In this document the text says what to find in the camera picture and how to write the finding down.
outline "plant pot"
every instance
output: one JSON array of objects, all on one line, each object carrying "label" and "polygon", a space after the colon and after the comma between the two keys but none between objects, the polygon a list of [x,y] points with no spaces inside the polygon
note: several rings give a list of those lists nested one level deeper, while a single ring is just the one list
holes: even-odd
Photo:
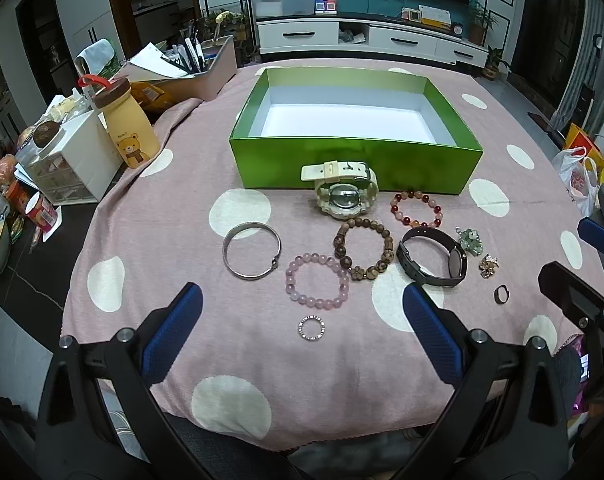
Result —
[{"label": "plant pot", "polygon": [[486,34],[486,29],[477,23],[473,23],[468,32],[468,41],[482,46],[482,43],[484,42],[484,34]]},{"label": "plant pot", "polygon": [[484,68],[482,68],[482,75],[486,78],[486,79],[490,79],[491,81],[495,80],[495,77],[498,75],[499,70],[497,68],[495,68],[494,66],[486,66]]}]

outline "brown wooden bead bracelet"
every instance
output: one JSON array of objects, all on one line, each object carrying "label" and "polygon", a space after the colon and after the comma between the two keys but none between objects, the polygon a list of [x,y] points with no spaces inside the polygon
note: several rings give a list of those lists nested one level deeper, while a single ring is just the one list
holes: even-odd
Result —
[{"label": "brown wooden bead bracelet", "polygon": [[[384,239],[382,257],[374,264],[374,266],[370,266],[366,270],[360,266],[353,267],[353,260],[346,254],[346,234],[349,232],[349,229],[354,227],[368,227],[373,231],[380,233]],[[393,252],[393,239],[391,238],[390,231],[384,228],[383,224],[378,224],[375,220],[360,218],[359,216],[350,218],[340,226],[336,237],[333,238],[333,246],[335,247],[335,257],[339,260],[339,264],[343,269],[348,270],[351,274],[351,280],[354,282],[359,282],[365,278],[368,280],[376,279],[380,272],[386,270],[395,257],[395,253]]]}]

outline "cartoon bear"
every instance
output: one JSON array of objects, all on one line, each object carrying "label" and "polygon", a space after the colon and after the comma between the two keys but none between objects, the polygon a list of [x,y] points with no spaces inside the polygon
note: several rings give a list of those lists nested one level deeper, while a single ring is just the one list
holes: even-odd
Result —
[{"label": "cartoon bear", "polygon": [[120,153],[124,157],[129,168],[137,168],[145,160],[149,160],[149,156],[146,153],[140,151],[140,142],[138,141],[138,134],[133,134],[130,137],[125,137],[122,140],[116,142]]}]

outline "brown bottle cap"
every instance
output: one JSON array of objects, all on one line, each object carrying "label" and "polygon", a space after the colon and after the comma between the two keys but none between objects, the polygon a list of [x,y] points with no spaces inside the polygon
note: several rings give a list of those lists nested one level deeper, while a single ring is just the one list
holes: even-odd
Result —
[{"label": "brown bottle cap", "polygon": [[95,94],[93,102],[96,107],[104,108],[114,102],[118,97],[122,97],[122,95],[130,89],[131,84],[128,82],[127,78],[123,77],[122,79],[117,79],[111,88],[104,88]]}]

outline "tv stand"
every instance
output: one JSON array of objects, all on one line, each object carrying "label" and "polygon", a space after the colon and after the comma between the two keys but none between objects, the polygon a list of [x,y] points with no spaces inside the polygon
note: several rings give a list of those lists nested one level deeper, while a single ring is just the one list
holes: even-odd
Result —
[{"label": "tv stand", "polygon": [[[374,54],[427,59],[447,65],[465,63],[483,68],[487,49],[451,32],[381,14],[339,12],[335,16],[278,16],[258,18],[259,52],[344,52],[349,57]],[[362,43],[340,43],[339,31],[359,31]]]}]

